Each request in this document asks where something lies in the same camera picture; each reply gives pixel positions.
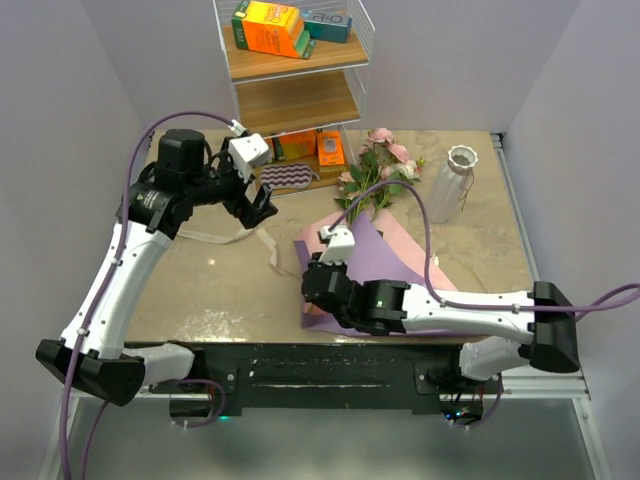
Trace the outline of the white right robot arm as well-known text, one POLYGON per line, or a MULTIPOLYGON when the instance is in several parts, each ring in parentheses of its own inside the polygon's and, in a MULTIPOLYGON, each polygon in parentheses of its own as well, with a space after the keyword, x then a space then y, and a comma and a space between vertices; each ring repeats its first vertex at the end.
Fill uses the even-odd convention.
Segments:
POLYGON ((524 364, 559 374, 580 368, 572 305, 551 282, 499 294, 431 290, 386 279, 358 283, 346 266, 326 265, 314 256, 301 293, 341 327, 373 336, 430 330, 482 336, 464 345, 445 369, 448 386, 459 393, 524 364))

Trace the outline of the beige printed ribbon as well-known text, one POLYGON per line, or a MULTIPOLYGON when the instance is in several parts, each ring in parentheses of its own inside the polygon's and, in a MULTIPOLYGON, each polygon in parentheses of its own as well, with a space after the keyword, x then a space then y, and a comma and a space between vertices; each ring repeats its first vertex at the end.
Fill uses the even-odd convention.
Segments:
POLYGON ((245 229, 241 228, 232 236, 221 236, 210 233, 199 232, 195 230, 187 230, 181 228, 178 231, 178 236, 185 239, 198 241, 201 243, 207 243, 212 245, 230 245, 240 242, 249 236, 256 236, 270 251, 269 265, 270 267, 281 276, 289 275, 296 279, 299 279, 301 275, 293 272, 282 265, 282 258, 280 248, 277 242, 261 227, 245 229))

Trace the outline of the pink flower bunch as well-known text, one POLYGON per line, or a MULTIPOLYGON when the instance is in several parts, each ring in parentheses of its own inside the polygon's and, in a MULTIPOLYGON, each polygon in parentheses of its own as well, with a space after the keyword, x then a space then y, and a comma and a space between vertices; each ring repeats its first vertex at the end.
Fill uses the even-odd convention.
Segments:
POLYGON ((420 182, 425 166, 422 157, 412 156, 387 128, 375 128, 367 132, 361 145, 358 160, 342 172, 338 178, 338 196, 334 202, 347 210, 368 188, 387 180, 399 180, 408 184, 420 182))

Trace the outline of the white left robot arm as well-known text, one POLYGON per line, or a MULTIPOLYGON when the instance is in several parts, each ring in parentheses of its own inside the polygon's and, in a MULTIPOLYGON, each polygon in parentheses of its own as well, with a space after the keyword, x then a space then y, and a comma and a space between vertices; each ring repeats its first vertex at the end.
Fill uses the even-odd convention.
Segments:
POLYGON ((118 209, 108 252, 81 308, 57 340, 43 340, 36 359, 58 380, 124 406, 146 386, 173 380, 185 392, 207 380, 202 353, 177 342, 128 349, 124 338, 159 259, 195 208, 221 203, 245 229, 276 214, 271 190, 246 196, 255 168, 270 158, 259 134, 224 139, 213 153, 195 130, 171 129, 157 159, 140 172, 118 209))

